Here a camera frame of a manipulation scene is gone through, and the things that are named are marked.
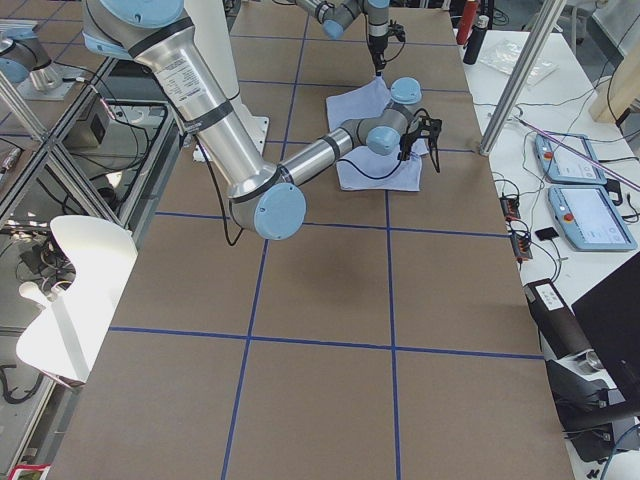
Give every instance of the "label sticker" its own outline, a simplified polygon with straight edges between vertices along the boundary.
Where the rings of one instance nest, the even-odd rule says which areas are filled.
[[[184,58],[170,63],[156,76],[165,93],[178,108],[207,93],[200,77]]]
[[[564,307],[551,285],[539,285],[536,290],[549,310],[557,310]]]

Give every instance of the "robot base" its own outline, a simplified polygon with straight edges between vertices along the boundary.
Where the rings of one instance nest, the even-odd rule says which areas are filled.
[[[82,70],[79,68],[63,67],[62,65],[56,65],[58,72],[62,78],[76,78],[82,75]],[[48,100],[52,102],[61,102],[65,99],[71,88],[76,82],[62,82],[59,87],[54,88],[46,92],[36,90],[31,82],[31,79],[27,77],[20,85],[18,85],[18,92],[25,100]]]

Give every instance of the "black cylinder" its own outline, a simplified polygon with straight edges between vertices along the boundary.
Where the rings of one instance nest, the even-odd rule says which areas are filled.
[[[487,25],[489,23],[489,17],[480,15],[478,21],[471,30],[471,36],[467,42],[467,50],[464,54],[462,61],[467,65],[473,65],[478,60],[478,54],[482,48],[482,42],[484,36],[487,33]]]

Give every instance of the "cardboard table surface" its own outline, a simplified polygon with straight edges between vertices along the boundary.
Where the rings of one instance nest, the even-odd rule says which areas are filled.
[[[330,170],[294,237],[229,248],[184,152],[52,479],[571,478],[448,15],[391,18],[408,45],[385,80],[420,81],[442,173],[426,159],[409,194],[342,192]],[[243,3],[231,40],[272,119],[265,158],[371,80],[362,20],[331,42],[296,7]]]

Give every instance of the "black clamp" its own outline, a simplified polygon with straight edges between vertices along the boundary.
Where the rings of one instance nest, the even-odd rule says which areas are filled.
[[[431,118],[429,113],[420,108],[416,112],[417,126],[411,132],[407,127],[407,132],[400,137],[400,153],[398,154],[398,160],[406,161],[411,157],[411,147],[418,139],[425,139],[427,146],[429,147],[429,155],[431,156],[431,162],[433,168],[437,173],[440,173],[440,155],[438,152],[438,137],[442,132],[442,120],[439,118]]]
[[[384,58],[384,48],[386,47],[386,41],[391,37],[395,37],[400,43],[402,43],[403,47],[405,42],[407,41],[407,34],[404,31],[404,27],[400,25],[398,22],[396,22],[395,20],[389,21],[389,27],[387,30],[386,37],[380,37],[385,39],[384,47],[381,47],[380,45],[376,45],[374,43],[367,42],[369,47],[369,52],[371,53],[371,59],[373,60],[373,65],[376,69],[376,74],[379,74],[382,70],[384,70],[384,67],[387,66],[387,63],[394,60],[400,54],[400,52],[398,52],[398,54],[396,54],[393,58],[389,60]]]

